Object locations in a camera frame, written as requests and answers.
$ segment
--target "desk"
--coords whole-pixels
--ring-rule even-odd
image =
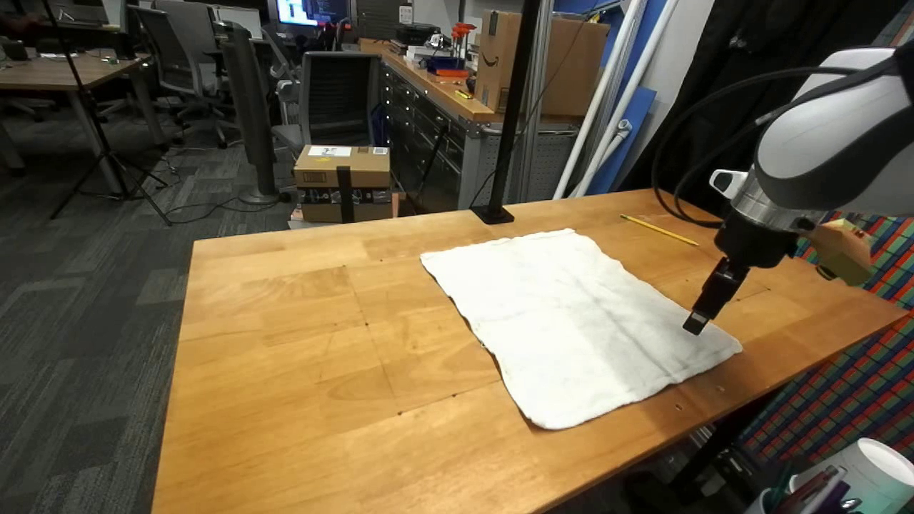
[[[75,64],[78,64],[78,72],[81,72],[81,81],[85,88],[97,88],[97,85],[111,84],[117,78],[131,78],[131,85],[141,100],[141,112],[148,124],[154,144],[159,144],[159,145],[167,144],[162,128],[159,128],[154,110],[151,110],[151,100],[148,100],[148,88],[141,78],[142,57],[107,64],[104,54],[81,54],[81,57],[75,57]],[[24,95],[30,95],[30,91],[67,91],[70,102],[75,107],[78,117],[84,121],[84,127],[89,132],[92,152],[95,155],[104,152],[104,140],[101,140],[104,135],[97,135],[89,112],[84,110],[78,84],[75,84],[71,68],[62,57],[4,60],[0,64],[0,91],[24,91]],[[24,168],[24,161],[15,152],[15,145],[10,144],[10,135],[4,127],[0,127],[0,152],[12,168]],[[107,171],[111,192],[121,192],[115,185],[111,162],[104,162],[104,171]]]
[[[421,255],[576,229],[681,305],[712,231],[648,192],[201,239],[154,512],[531,512],[774,392],[902,311],[809,262],[751,272],[719,325],[746,352],[569,432],[531,429]],[[621,219],[638,214],[704,249]]]

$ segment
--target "gray carpet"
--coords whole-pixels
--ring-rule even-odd
[[[292,205],[237,199],[255,184],[239,148],[201,132],[162,155],[124,112],[111,145],[172,184],[148,192],[177,227],[101,174],[50,224],[89,140],[70,110],[4,124],[30,174],[0,168],[0,514],[148,512],[192,242],[287,229]]]

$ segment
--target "white cloth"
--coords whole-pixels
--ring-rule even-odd
[[[572,229],[424,255],[424,267],[498,358],[519,411],[572,429],[742,352]]]

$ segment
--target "black cable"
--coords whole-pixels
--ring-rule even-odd
[[[115,158],[115,161],[124,162],[121,168],[134,168],[134,171],[141,171],[134,188],[131,188],[131,199],[142,199],[142,194],[145,194],[145,188],[142,188],[145,181],[154,181],[157,188],[168,188],[168,185],[172,185],[168,181],[157,177],[157,174],[154,174],[151,168],[145,168],[145,165],[138,165],[134,161],[127,161],[127,158]]]
[[[524,124],[525,124],[525,121],[528,121],[528,115],[531,115],[531,112],[538,112],[538,110],[541,110],[541,102],[546,100],[546,91],[552,88],[554,78],[561,78],[561,72],[564,72],[564,67],[569,64],[572,50],[574,50],[574,44],[576,44],[576,37],[581,37],[584,25],[589,25],[589,22],[592,22],[589,18],[576,22],[574,37],[572,37],[572,44],[569,44],[569,50],[565,50],[565,54],[564,54],[561,67],[546,78],[542,88],[538,91],[535,107],[531,107],[528,112],[524,112]]]
[[[774,84],[774,81],[785,81],[785,78],[809,78],[809,75],[861,75],[861,68],[834,68],[834,67],[798,67],[798,68],[781,68],[781,72],[769,72],[769,75],[756,75],[756,78],[748,78],[748,81],[736,81],[736,84],[728,84],[718,91],[712,91],[709,98],[704,98],[701,102],[688,107],[674,124],[671,128],[661,137],[658,144],[658,152],[651,158],[651,192],[658,197],[658,204],[664,205],[664,211],[669,211],[671,218],[676,219],[685,219],[685,224],[694,224],[694,227],[706,227],[706,229],[719,229],[719,224],[714,219],[698,219],[698,218],[688,218],[684,204],[681,204],[681,192],[685,188],[685,184],[704,171],[712,161],[718,161],[719,155],[725,155],[732,145],[736,145],[746,135],[769,127],[781,112],[798,107],[798,102],[805,102],[809,95],[798,98],[795,102],[765,115],[765,117],[756,117],[748,128],[736,132],[732,140],[722,144],[722,148],[718,148],[712,158],[704,158],[698,165],[692,165],[681,184],[674,185],[674,205],[669,205],[661,194],[661,158],[669,152],[669,144],[674,140],[676,132],[684,132],[685,121],[694,117],[701,110],[706,110],[709,102],[718,102],[719,98],[728,98],[735,91],[742,91],[742,88],[751,88],[751,85],[759,85],[759,84]]]
[[[67,67],[70,67],[70,72],[71,72],[71,78],[75,78],[78,107],[85,112],[85,117],[92,121],[92,128],[95,128],[95,135],[97,135],[97,140],[101,140],[101,152],[97,152],[97,158],[95,158],[95,165],[85,168],[84,177],[75,184],[71,194],[62,197],[62,204],[54,205],[52,219],[70,205],[70,199],[81,192],[81,185],[89,181],[89,174],[92,174],[97,165],[107,165],[107,162],[108,162],[111,177],[115,177],[115,184],[117,184],[117,188],[121,188],[121,197],[124,197],[124,199],[138,199],[134,194],[141,192],[141,199],[148,199],[148,205],[162,218],[162,224],[172,227],[168,214],[145,194],[142,181],[141,181],[134,188],[127,185],[127,165],[124,165],[124,161],[117,161],[117,155],[115,155],[115,148],[111,148],[111,140],[108,140],[108,135],[107,135],[107,128],[104,128],[104,124],[101,124],[101,115],[97,115],[97,110],[95,110],[97,102],[95,102],[95,98],[89,95],[89,88],[85,88],[85,84],[84,84],[84,78],[81,78],[81,68],[78,68],[78,64],[75,64],[75,57],[71,57],[71,44],[70,44],[67,32],[61,28],[61,22],[57,22],[54,8],[52,8],[50,0],[42,0],[42,12],[47,12],[47,18],[50,18],[50,22],[52,22],[52,32],[54,32],[54,37],[57,37],[57,44],[61,44],[61,50],[62,50],[62,60],[67,60]]]
[[[477,185],[474,197],[468,199],[468,205],[474,205],[481,199],[481,192],[489,185],[489,181],[494,177],[494,168],[485,174],[485,181]]]
[[[115,204],[115,199],[117,199],[117,204],[124,199],[121,194],[111,194],[111,192],[85,192],[85,188],[81,188],[78,194],[81,194],[81,197],[95,197],[95,199],[111,199],[111,204]]]
[[[546,100],[546,91],[552,88],[554,78],[564,72],[564,67],[565,67],[574,44],[576,44],[584,25],[589,25],[589,18],[576,22],[574,37],[572,37],[572,44],[569,44],[561,67],[546,78],[546,85],[538,91],[538,100],[535,100],[535,107],[531,107],[528,112],[538,112],[538,107]],[[477,185],[477,192],[474,192],[474,197],[468,199],[468,205],[474,205],[474,204],[481,199],[481,194],[482,194],[482,188],[489,185],[491,177],[494,177],[494,168],[491,168],[491,171],[485,174],[485,181]]]
[[[428,152],[428,162],[424,168],[424,177],[421,177],[421,185],[417,185],[417,194],[415,194],[415,204],[421,205],[421,197],[428,185],[428,177],[431,177],[431,168],[434,168],[434,161],[438,161],[438,152],[441,145],[447,144],[447,135],[448,135],[448,124],[441,124],[438,135],[434,135],[434,144],[431,144],[431,152]]]
[[[189,224],[208,219],[217,211],[264,214],[264,211],[268,211],[274,205],[281,205],[281,199],[277,204],[265,204],[265,205],[252,205],[252,204],[242,204],[239,197],[225,197],[225,199],[214,199],[214,204],[177,205],[177,208],[168,208],[167,214],[168,214],[172,227],[189,227]],[[198,214],[198,218],[181,218],[181,211],[189,211],[189,208],[207,208],[207,211]]]

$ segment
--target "office chair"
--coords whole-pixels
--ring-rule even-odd
[[[207,4],[157,0],[154,8],[168,14],[168,22],[181,47],[189,52],[195,64],[214,67],[221,54],[214,28],[217,20]]]
[[[292,145],[304,145],[304,78],[301,78],[301,54],[295,57],[288,47],[277,37],[277,32],[265,28],[264,41],[272,50],[268,75],[274,81],[274,95],[281,100],[281,127],[274,135]]]
[[[257,64],[248,32],[229,32],[224,44],[224,60],[229,72],[229,88],[234,100],[234,112],[239,121],[239,135],[245,145],[245,158],[257,171],[257,188],[245,197],[245,204],[274,204],[274,144],[272,144],[272,121],[268,121],[268,88],[264,68]]]
[[[304,60],[304,144],[371,145],[377,57],[309,52]]]
[[[229,145],[229,132],[234,124],[225,117],[225,88],[224,81],[217,78],[214,57],[207,60],[202,47],[198,35],[177,37],[181,32],[189,32],[184,25],[184,14],[167,14],[159,8],[138,8],[131,7],[128,14],[142,25],[148,35],[151,52],[157,57],[157,75],[159,75],[159,88],[175,91],[181,98],[195,100],[184,112],[177,112],[177,124],[184,124],[195,112],[207,112],[212,121],[212,128],[217,135],[221,148]]]

